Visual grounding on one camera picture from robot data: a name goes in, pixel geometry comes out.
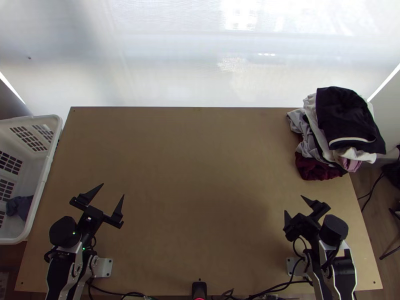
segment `maroon garment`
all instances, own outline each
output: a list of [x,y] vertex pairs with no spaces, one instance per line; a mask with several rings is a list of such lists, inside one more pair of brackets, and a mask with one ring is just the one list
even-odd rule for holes
[[295,152],[294,155],[296,156],[296,167],[304,180],[327,180],[343,176],[343,172],[336,167],[330,167],[315,158],[303,157],[298,152]]

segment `laundry basket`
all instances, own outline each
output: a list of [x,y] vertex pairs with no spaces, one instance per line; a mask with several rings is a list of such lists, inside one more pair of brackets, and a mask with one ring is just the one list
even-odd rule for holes
[[[62,124],[53,114],[0,120],[0,244],[22,242],[31,231]],[[31,195],[26,221],[7,216],[7,201]]]

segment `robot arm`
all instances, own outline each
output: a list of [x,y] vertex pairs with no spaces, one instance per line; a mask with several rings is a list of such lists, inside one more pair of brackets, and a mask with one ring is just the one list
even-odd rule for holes
[[[304,250],[304,260],[298,264],[294,275],[311,279],[317,300],[354,300],[357,276],[352,252],[345,241],[348,225],[328,214],[321,226],[319,219],[331,208],[326,203],[302,197],[313,210],[310,215],[298,213],[291,218],[284,212],[283,231],[287,240],[293,242],[303,236],[311,245],[311,249]],[[344,255],[338,256],[341,250]],[[295,260],[289,259],[288,272],[292,271]]]
[[122,227],[124,196],[108,216],[89,205],[102,186],[79,194],[69,202],[83,211],[78,224],[72,217],[64,216],[50,228],[49,238],[54,247],[44,256],[49,263],[46,300],[78,300],[89,278],[111,275],[113,260],[99,258],[91,242],[103,222],[118,229]]

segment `wooden table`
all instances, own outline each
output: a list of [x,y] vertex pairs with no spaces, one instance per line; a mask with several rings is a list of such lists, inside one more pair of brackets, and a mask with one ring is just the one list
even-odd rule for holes
[[[100,183],[92,205],[111,214],[122,194],[121,229],[103,224],[96,250],[114,258],[99,287],[148,295],[248,295],[288,281],[292,243],[284,210],[309,214],[301,199],[327,202],[349,225],[357,290],[382,289],[348,175],[304,181],[288,108],[73,107],[57,148],[22,260],[16,289],[46,292],[48,231],[78,220],[69,200]],[[288,293],[312,293],[293,284]]]

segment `white cloth backdrop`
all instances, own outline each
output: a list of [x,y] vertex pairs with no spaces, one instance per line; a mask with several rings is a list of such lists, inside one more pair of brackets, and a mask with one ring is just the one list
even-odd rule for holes
[[400,62],[398,0],[0,0],[0,72],[70,106],[300,107],[368,98]]

